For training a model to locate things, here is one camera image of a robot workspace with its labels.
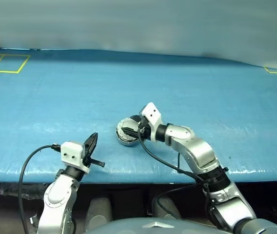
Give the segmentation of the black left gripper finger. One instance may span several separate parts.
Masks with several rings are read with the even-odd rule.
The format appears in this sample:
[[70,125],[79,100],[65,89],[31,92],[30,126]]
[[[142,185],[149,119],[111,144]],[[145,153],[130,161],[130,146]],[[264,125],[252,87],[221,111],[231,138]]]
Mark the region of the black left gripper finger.
[[94,132],[92,133],[84,142],[84,157],[91,157],[98,140],[98,133]]
[[99,160],[96,160],[96,159],[90,159],[90,163],[91,164],[94,164],[94,165],[98,165],[100,167],[104,167],[105,166],[105,162],[102,162],[102,161],[99,161]]

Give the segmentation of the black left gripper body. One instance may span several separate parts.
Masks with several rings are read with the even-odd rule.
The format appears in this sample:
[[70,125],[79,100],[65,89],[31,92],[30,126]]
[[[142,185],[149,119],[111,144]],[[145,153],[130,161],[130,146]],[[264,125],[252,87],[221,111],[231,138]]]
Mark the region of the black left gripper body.
[[83,157],[82,163],[86,167],[90,167],[90,164],[91,164],[91,161],[90,161],[91,154],[92,154],[92,148],[89,145],[85,145],[84,157]]

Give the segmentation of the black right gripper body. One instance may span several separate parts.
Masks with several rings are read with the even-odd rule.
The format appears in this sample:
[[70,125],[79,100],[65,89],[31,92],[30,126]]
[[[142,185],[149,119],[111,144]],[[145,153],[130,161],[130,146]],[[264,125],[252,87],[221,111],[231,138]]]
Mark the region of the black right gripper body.
[[138,124],[138,140],[139,142],[151,140],[151,127],[148,119],[142,119]]

